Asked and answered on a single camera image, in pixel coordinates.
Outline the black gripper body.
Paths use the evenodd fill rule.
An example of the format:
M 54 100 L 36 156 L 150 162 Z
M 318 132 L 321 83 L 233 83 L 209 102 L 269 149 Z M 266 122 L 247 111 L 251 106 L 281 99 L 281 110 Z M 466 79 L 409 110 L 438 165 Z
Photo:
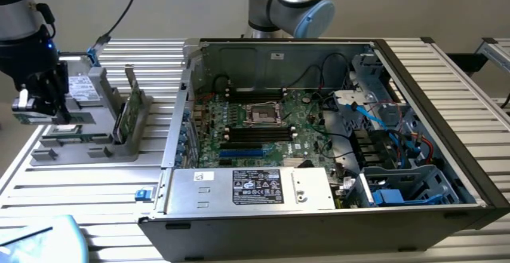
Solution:
M 68 94 L 68 65 L 46 35 L 1 41 L 1 72 L 18 92 L 12 110 L 56 117 L 54 99 Z

